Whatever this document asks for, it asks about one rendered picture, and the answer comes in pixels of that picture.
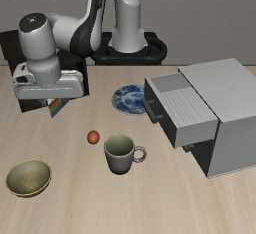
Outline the rainbow cake wedge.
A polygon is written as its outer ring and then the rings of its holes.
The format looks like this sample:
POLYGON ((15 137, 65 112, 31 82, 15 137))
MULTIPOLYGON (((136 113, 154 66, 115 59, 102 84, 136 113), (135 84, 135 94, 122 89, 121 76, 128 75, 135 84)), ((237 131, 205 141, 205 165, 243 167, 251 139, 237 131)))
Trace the rainbow cake wedge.
POLYGON ((69 98, 61 99, 48 99, 47 106, 51 117, 55 117, 56 114, 70 101, 69 98))

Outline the blue and white plate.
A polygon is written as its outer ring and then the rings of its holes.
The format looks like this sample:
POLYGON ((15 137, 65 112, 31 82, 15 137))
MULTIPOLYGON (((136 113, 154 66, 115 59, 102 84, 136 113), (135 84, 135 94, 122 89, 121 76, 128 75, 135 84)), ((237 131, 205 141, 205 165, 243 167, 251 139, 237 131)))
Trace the blue and white plate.
POLYGON ((111 98, 113 107, 126 115, 140 116, 146 113, 142 104, 143 85, 127 85, 116 90, 111 98))

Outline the small orange fruit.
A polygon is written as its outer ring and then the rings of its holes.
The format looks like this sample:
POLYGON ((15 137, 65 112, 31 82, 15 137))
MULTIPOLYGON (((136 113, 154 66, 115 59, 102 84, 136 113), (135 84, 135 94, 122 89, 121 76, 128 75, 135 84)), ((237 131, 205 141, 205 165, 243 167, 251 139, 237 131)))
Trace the small orange fruit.
POLYGON ((95 145, 99 142, 99 140, 100 140, 100 134, 96 130, 91 130, 87 134, 87 141, 90 144, 95 145))

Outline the olive bowl with yellow rim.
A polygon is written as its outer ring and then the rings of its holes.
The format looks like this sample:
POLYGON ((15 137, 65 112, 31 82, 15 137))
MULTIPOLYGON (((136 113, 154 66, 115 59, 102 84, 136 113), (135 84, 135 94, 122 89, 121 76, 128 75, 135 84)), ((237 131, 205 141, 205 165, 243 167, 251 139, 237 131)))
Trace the olive bowl with yellow rim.
POLYGON ((52 179, 50 166, 38 159, 19 162, 8 172, 5 184, 11 194, 29 198, 42 193, 52 179))

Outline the grey-green mug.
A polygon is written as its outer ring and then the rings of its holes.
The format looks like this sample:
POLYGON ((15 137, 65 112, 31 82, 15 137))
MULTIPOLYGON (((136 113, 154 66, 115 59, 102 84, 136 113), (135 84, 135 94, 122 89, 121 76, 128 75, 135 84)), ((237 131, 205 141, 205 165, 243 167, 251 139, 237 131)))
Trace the grey-green mug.
POLYGON ((132 163, 141 163, 147 157, 142 146, 136 146, 127 135, 113 135, 104 142, 104 153, 109 170, 116 175, 126 174, 132 163))

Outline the grey cabinet drawer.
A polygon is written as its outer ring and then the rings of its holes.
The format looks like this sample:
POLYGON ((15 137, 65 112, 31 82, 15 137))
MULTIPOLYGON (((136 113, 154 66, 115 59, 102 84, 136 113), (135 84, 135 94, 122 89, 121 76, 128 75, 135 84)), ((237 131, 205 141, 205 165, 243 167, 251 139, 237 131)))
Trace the grey cabinet drawer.
POLYGON ((174 148, 215 137, 217 117, 181 73, 147 77, 142 104, 174 148))

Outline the grey cabinet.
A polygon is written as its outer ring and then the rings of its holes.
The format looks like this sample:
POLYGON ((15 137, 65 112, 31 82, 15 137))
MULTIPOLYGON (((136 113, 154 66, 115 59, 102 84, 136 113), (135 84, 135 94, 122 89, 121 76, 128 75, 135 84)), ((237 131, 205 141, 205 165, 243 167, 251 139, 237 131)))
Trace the grey cabinet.
POLYGON ((214 140, 192 154, 209 178, 256 166, 256 76, 236 59, 179 69, 218 118, 214 140))

